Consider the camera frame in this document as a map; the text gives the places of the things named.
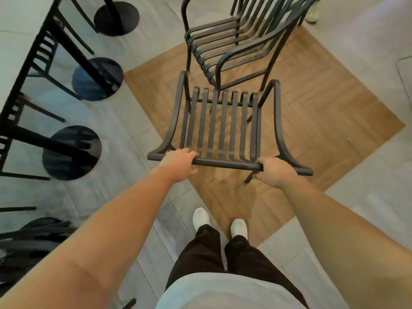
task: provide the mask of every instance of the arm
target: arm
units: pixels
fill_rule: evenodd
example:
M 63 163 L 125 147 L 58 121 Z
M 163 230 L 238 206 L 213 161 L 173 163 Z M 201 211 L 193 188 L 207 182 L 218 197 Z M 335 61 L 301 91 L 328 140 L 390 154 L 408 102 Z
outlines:
M 189 149 L 93 214 L 69 239 L 0 299 L 0 308 L 107 308 L 136 260 L 162 201 L 175 182 L 195 174 Z
M 315 189 L 278 158 L 255 178 L 283 191 L 319 262 L 351 308 L 410 308 L 412 253 Z

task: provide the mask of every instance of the table leg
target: table leg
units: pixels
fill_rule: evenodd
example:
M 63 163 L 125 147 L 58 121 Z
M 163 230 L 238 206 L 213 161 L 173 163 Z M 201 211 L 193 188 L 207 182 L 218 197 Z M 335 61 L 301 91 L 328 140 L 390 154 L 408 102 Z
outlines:
M 0 134 L 43 150 L 43 166 L 50 176 L 59 180 L 78 179 L 97 164 L 101 153 L 98 135 L 83 126 L 59 130 L 50 138 L 22 127 L 2 122 Z
M 97 57 L 88 60 L 70 37 L 54 21 L 50 21 L 47 30 L 79 63 L 73 73 L 74 91 L 84 100 L 104 100 L 112 96 L 123 82 L 123 70 L 115 61 Z
M 104 0 L 105 5 L 94 15 L 98 32 L 107 36 L 123 36 L 134 30 L 139 23 L 139 11 L 132 4 Z

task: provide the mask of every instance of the round metal base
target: round metal base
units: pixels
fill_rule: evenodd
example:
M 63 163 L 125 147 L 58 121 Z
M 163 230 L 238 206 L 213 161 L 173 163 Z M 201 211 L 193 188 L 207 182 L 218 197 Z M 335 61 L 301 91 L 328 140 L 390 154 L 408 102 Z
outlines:
M 70 126 L 59 130 L 51 139 L 72 145 L 96 157 L 93 160 L 79 160 L 53 151 L 43 150 L 43 166 L 47 173 L 58 180 L 74 180 L 88 174 L 97 164 L 101 153 L 98 135 L 83 126 Z
M 140 15 L 136 7 L 123 1 L 113 2 L 120 15 L 121 26 L 113 21 L 107 5 L 99 8 L 94 15 L 96 30 L 106 36 L 123 36 L 137 27 Z
M 89 60 L 98 72 L 106 78 L 112 86 L 112 91 L 107 91 L 95 82 L 85 70 L 79 66 L 72 77 L 73 90 L 84 100 L 101 101 L 112 96 L 123 82 L 123 70 L 114 60 L 106 57 L 95 57 Z

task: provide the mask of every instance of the shoe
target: shoe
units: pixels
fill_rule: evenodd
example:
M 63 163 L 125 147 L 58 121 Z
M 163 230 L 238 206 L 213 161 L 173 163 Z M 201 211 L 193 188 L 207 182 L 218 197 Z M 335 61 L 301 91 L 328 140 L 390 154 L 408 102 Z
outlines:
M 319 9 L 318 9 L 318 2 L 313 4 L 308 11 L 308 14 L 305 17 L 305 20 L 309 24 L 316 24 L 319 21 Z
M 236 235 L 241 235 L 248 239 L 248 227 L 246 226 L 245 220 L 235 219 L 230 226 L 230 234 L 232 235 L 232 239 Z
M 202 226 L 208 224 L 210 225 L 209 214 L 203 207 L 197 208 L 193 213 L 193 226 L 197 230 Z

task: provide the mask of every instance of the black pants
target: black pants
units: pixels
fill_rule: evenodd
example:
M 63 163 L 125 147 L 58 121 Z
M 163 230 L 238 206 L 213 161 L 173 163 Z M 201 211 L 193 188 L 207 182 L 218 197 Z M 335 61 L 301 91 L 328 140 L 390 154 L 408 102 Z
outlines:
M 248 276 L 283 286 L 305 307 L 308 307 L 302 293 L 278 270 L 257 248 L 250 246 L 247 239 L 236 235 L 224 248 L 227 270 L 224 270 L 220 253 L 220 235 L 210 225 L 202 225 L 195 238 L 187 244 L 176 261 L 166 289 L 181 277 L 197 272 L 232 273 Z

